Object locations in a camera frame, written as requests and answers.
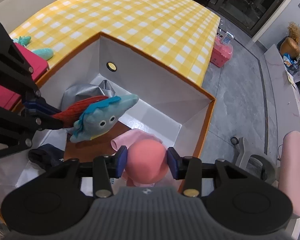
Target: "orange ball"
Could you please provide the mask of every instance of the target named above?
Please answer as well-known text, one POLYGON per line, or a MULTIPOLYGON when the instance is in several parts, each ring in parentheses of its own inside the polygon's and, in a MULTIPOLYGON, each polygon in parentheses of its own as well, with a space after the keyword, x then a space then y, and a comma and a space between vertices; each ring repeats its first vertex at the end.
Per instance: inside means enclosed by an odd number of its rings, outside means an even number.
POLYGON ((167 150, 155 140, 137 141, 128 149, 125 171, 134 182, 156 183, 168 171, 167 150))

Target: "black metal bracket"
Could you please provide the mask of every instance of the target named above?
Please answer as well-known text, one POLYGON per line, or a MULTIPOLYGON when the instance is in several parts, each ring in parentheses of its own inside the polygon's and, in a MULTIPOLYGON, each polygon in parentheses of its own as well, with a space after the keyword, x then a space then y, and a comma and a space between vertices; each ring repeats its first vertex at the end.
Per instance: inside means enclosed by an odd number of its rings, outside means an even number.
MULTIPOLYGON (((93 200, 113 196, 110 178, 122 175, 127 152, 122 146, 115 155, 99 156, 90 163, 68 160, 14 190, 2 203, 8 227, 28 235, 47 235, 76 224, 93 200), (93 197, 80 191, 82 177, 92 177, 93 197)), ((224 227, 245 235, 266 235, 289 222, 289 198, 234 164, 180 157, 173 147, 168 148, 167 157, 173 176, 184 179, 181 194, 201 199, 209 214, 224 227), (213 178, 215 182, 214 191, 204 197, 202 178, 213 178)))
POLYGON ((0 85, 19 94, 22 102, 29 104, 30 108, 20 116, 0 107, 0 143, 8 146, 0 149, 0 158, 29 149, 37 130, 63 127, 60 120, 49 116, 59 110, 41 98, 31 73, 33 68, 0 23, 0 85))

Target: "chair wheel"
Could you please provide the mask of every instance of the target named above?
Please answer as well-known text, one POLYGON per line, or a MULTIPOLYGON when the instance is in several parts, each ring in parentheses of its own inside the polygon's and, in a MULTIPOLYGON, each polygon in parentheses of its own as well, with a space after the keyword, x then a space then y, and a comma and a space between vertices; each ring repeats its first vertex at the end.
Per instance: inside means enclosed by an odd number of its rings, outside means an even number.
POLYGON ((239 143, 239 139, 238 139, 237 137, 235 137, 235 136, 232 136, 232 137, 230 138, 230 141, 231 141, 231 143, 232 143, 233 145, 237 145, 237 144, 239 143))

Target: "red string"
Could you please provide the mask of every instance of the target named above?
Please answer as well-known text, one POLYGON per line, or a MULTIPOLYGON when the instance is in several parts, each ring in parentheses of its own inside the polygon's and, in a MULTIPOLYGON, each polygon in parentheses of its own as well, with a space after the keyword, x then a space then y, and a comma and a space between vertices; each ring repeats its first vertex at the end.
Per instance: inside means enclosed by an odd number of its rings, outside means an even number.
POLYGON ((68 109, 60 113, 52 115, 53 118, 63 121, 64 128, 71 128, 75 121, 79 120, 80 115, 86 108, 96 102, 107 99, 107 96, 95 96, 74 103, 68 109))

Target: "red box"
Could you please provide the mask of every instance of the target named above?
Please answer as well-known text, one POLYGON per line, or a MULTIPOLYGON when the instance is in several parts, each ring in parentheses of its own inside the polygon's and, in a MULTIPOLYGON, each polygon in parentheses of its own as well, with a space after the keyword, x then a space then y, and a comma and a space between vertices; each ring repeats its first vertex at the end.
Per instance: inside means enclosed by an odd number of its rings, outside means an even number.
MULTIPOLYGON (((33 74, 31 76, 34 81, 37 81, 47 71, 49 67, 48 62, 23 46, 17 43, 15 43, 15 45, 33 68, 33 74)), ((12 109, 20 98, 21 96, 19 94, 0 85, 0 106, 4 109, 12 109)))
POLYGON ((210 62, 217 67, 223 67, 223 65, 232 58, 233 47, 231 44, 223 45, 220 43, 221 37, 216 36, 214 41, 210 62))

